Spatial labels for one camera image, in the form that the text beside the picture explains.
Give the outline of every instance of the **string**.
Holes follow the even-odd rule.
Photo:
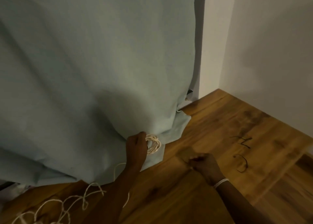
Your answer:
[[[149,134],[146,136],[146,141],[152,141],[152,145],[151,147],[148,148],[148,151],[147,151],[147,155],[150,155],[150,154],[153,154],[155,153],[156,151],[158,151],[158,149],[161,147],[161,142],[159,141],[158,137],[156,135],[152,135],[152,134]],[[114,167],[114,171],[113,171],[113,181],[115,181],[116,179],[116,168],[119,166],[119,165],[124,165],[126,164],[125,162],[123,163],[119,163],[117,164],[115,167]],[[87,191],[89,189],[90,186],[98,186],[99,190],[98,191],[94,191],[94,192],[91,192],[89,194],[87,194]],[[91,183],[90,185],[88,185],[88,187],[86,188],[85,190],[85,193],[83,196],[80,196],[80,195],[72,195],[72,196],[69,196],[68,198],[66,198],[64,201],[61,201],[60,199],[49,199],[47,201],[45,201],[38,209],[36,212],[32,212],[32,211],[27,211],[27,212],[24,212],[22,214],[19,214],[11,224],[14,224],[18,219],[21,221],[22,224],[27,224],[27,222],[25,221],[24,219],[24,215],[26,214],[32,214],[33,217],[34,217],[34,222],[33,224],[43,224],[43,222],[41,221],[37,221],[37,216],[38,216],[38,213],[39,211],[42,209],[42,207],[48,203],[48,202],[60,202],[61,203],[61,213],[60,213],[60,216],[59,216],[59,219],[57,222],[51,222],[50,224],[63,224],[61,223],[62,219],[67,216],[67,220],[68,220],[68,224],[71,223],[71,216],[70,216],[70,213],[69,213],[69,210],[71,209],[71,207],[79,200],[83,200],[83,204],[82,204],[82,210],[86,210],[87,207],[88,207],[88,202],[86,201],[86,198],[91,195],[91,194],[95,194],[95,193],[100,193],[102,194],[102,196],[104,196],[104,193],[106,193],[105,190],[102,190],[102,188],[100,187],[100,185],[98,183]],[[71,199],[71,198],[76,198],[76,200],[71,204],[71,206],[65,210],[64,209],[64,203]],[[129,201],[129,192],[128,192],[128,195],[127,195],[127,200],[124,204],[123,207],[126,206],[126,204],[128,203]]]

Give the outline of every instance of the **person's left arm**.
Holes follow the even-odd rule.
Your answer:
[[[140,132],[131,136],[126,141],[126,166],[104,197],[84,219],[84,223],[116,224],[128,196],[128,192],[135,182],[136,177],[147,157],[146,133]]]

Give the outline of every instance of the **wooden floor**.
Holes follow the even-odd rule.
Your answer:
[[[175,156],[184,147],[213,153],[224,175],[256,204],[313,144],[309,136],[222,90],[183,111],[192,116],[191,121],[181,139],[166,145],[163,161],[140,173],[121,214],[121,223],[232,223],[216,192]],[[243,157],[248,162],[247,169]],[[36,210],[44,200],[82,195],[86,186],[77,182],[29,190],[5,206],[0,224],[11,223],[19,212]],[[71,223],[81,223],[100,198],[100,194],[90,196],[84,212],[81,203],[76,203],[71,209]],[[265,201],[261,199],[258,207]],[[39,216],[48,223],[57,220],[59,213],[60,204],[51,202]]]
[[[304,155],[260,199],[256,208],[275,224],[313,224],[312,164],[313,159]]]

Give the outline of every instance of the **white wall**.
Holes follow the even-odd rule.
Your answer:
[[[235,0],[220,88],[313,137],[313,0]]]
[[[199,98],[218,88],[233,4],[234,0],[205,0]]]

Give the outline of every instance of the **person's left hand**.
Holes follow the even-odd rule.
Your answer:
[[[145,132],[140,132],[127,138],[126,167],[141,170],[147,157],[148,142],[146,142],[146,135]]]

